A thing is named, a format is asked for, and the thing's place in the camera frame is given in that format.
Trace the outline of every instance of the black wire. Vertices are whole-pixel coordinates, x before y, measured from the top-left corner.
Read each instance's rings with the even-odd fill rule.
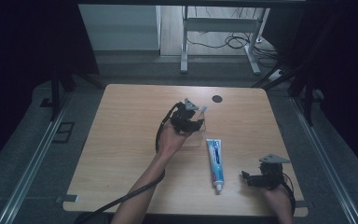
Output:
[[[158,127],[158,131],[157,131],[157,134],[156,134],[156,153],[158,152],[158,149],[159,149],[159,137],[161,136],[161,132],[162,132],[162,129],[164,128],[164,125],[165,125],[165,122],[167,122],[167,120],[170,118],[171,116],[171,113],[173,112],[173,110],[178,106],[178,104],[175,104],[172,109],[167,113],[167,115],[165,116],[165,118],[162,120],[162,122],[159,124],[159,127]],[[95,217],[96,215],[98,214],[101,214],[103,211],[119,204],[119,203],[123,203],[125,201],[127,201],[128,199],[132,198],[132,197],[135,197],[136,195],[144,192],[145,190],[147,189],[150,189],[152,188],[153,186],[157,185],[159,182],[161,182],[161,180],[164,178],[165,176],[165,170],[162,172],[162,174],[154,181],[144,185],[143,187],[140,187],[138,189],[136,189],[135,191],[131,192],[131,193],[128,193],[126,195],[124,195],[123,197],[107,204],[107,205],[104,205],[103,207],[99,208],[98,210],[94,211],[93,213],[81,218],[80,220],[78,220],[75,224],[81,224],[81,223],[84,223],[85,221],[89,220],[90,218],[92,217]]]
[[[240,8],[239,7],[237,7],[233,12],[232,12],[232,14],[231,14],[231,18],[233,18],[234,17],[234,14],[235,14],[235,12],[236,11],[238,11],[238,10],[240,10]]]
[[[209,17],[212,17],[211,14],[208,11],[208,7],[205,7],[206,13],[208,13]]]
[[[238,16],[238,18],[240,18],[240,17],[241,17],[242,12],[243,12],[243,7],[241,8],[240,15]]]
[[[283,173],[286,177],[287,177],[287,179],[289,180],[289,182],[290,182],[290,186],[292,187],[292,192],[293,193],[295,193],[295,188],[293,188],[293,182],[292,182],[292,179],[290,179],[290,177],[287,175],[287,174],[285,174],[285,173]]]
[[[287,178],[289,179],[290,184],[292,185],[292,188],[290,189],[289,186],[287,186],[287,184],[284,183],[284,181],[282,181],[281,184],[287,190],[287,192],[289,193],[289,200],[290,200],[290,204],[292,205],[292,215],[294,215],[295,211],[296,211],[295,192],[294,192],[292,180],[289,178],[289,176],[287,176]]]
[[[247,43],[250,43],[251,42],[251,37],[246,33],[243,33],[243,34],[246,36],[245,41]],[[259,55],[264,55],[264,56],[267,56],[267,57],[273,58],[273,59],[278,59],[278,57],[279,57],[278,54],[270,53],[270,52],[277,52],[277,50],[275,50],[275,49],[260,49],[257,46],[254,46],[254,48],[255,48],[256,53],[259,54]]]
[[[255,7],[255,11],[257,10],[257,7]],[[252,17],[252,19],[254,19],[255,18],[255,11],[254,11],[254,16]]]
[[[243,44],[242,42],[240,42],[240,40],[243,40],[243,41],[247,42],[245,38],[243,38],[243,37],[241,37],[241,36],[238,36],[238,35],[234,35],[234,33],[231,34],[230,36],[226,37],[226,39],[225,39],[225,42],[226,42],[226,43],[223,44],[223,45],[221,45],[221,46],[210,46],[210,45],[206,45],[206,44],[202,44],[202,43],[198,43],[198,42],[193,42],[193,41],[191,41],[191,40],[189,40],[189,39],[187,38],[187,41],[188,41],[190,44],[193,44],[193,45],[201,45],[201,46],[204,46],[204,47],[207,47],[207,48],[211,48],[211,49],[221,49],[222,47],[225,47],[225,46],[229,46],[229,47],[231,47],[232,49],[242,49],[242,48],[246,45],[246,43]],[[240,43],[240,45],[237,46],[237,47],[236,47],[236,46],[233,46],[233,45],[231,44],[231,41],[237,41],[238,43]]]
[[[244,16],[245,19],[246,19],[246,17],[248,16],[248,10],[249,10],[249,8],[247,7],[247,8],[246,8],[246,11],[245,11],[245,16]]]

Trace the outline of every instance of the metal rail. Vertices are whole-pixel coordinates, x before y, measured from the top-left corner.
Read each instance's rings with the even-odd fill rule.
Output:
[[[319,140],[319,137],[316,134],[315,130],[312,127],[310,127],[307,121],[305,120],[302,113],[302,107],[299,101],[295,100],[294,98],[291,99],[293,105],[296,108],[296,113],[298,115],[298,118],[300,119],[301,125],[303,126],[304,130],[307,133],[308,138],[310,139],[316,157],[318,158],[320,164],[322,165],[322,168],[324,169],[327,179],[329,180],[330,185],[333,191],[335,192],[339,203],[341,204],[342,210],[344,211],[348,221],[351,224],[358,224],[358,212],[356,209],[356,205],[351,199],[351,195],[348,193],[347,189],[345,188],[345,185],[341,182],[336,172],[336,169],[334,168],[327,153],[325,152],[324,146]]]
[[[0,224],[2,223],[13,223],[14,218],[20,210],[22,202],[25,199],[26,194],[28,193],[28,189],[31,187],[34,177],[45,158],[46,152],[48,151],[48,147],[54,137],[54,134],[57,132],[58,127],[60,126],[63,115],[68,106],[69,100],[71,97],[71,93],[66,93],[62,97],[62,109],[57,115],[57,118],[54,121],[51,121],[48,129],[45,132],[39,146],[37,147],[33,157],[31,158],[26,170],[22,174],[19,182],[17,183],[16,188],[14,188],[11,193],[5,208],[3,209],[0,215]]]

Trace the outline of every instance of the toothpaste label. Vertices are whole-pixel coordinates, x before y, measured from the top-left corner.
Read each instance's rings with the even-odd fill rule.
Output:
[[[220,164],[219,142],[213,141],[213,155],[217,164]]]

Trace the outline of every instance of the toothpaste tube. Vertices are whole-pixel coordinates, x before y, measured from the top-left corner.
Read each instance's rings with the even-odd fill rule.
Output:
[[[220,192],[225,184],[222,166],[222,140],[207,139],[206,143],[208,145],[209,157],[211,159],[213,184],[216,186],[217,191]]]

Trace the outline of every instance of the tabletop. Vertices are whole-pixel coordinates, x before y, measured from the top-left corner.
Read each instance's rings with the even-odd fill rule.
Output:
[[[223,101],[215,103],[215,95]],[[160,122],[186,97],[208,106],[203,138],[222,140],[225,185],[220,194],[213,186],[206,141],[183,147],[168,164],[147,213],[271,216],[259,190],[248,187],[240,173],[260,175],[259,159],[270,153],[290,158],[265,91],[249,88],[107,86],[67,192],[78,200],[63,208],[95,211],[125,195],[156,153]],[[291,163],[283,172],[293,181],[296,199],[304,200]],[[307,213],[301,208],[295,216]]]

